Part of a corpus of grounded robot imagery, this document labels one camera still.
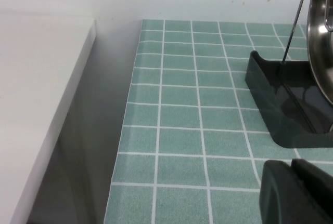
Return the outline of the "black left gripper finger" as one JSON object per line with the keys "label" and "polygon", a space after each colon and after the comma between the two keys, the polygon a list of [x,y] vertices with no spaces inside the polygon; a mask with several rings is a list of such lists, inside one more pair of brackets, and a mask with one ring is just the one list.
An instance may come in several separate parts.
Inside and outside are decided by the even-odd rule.
{"label": "black left gripper finger", "polygon": [[303,159],[264,163],[262,223],[332,223],[332,176]]}

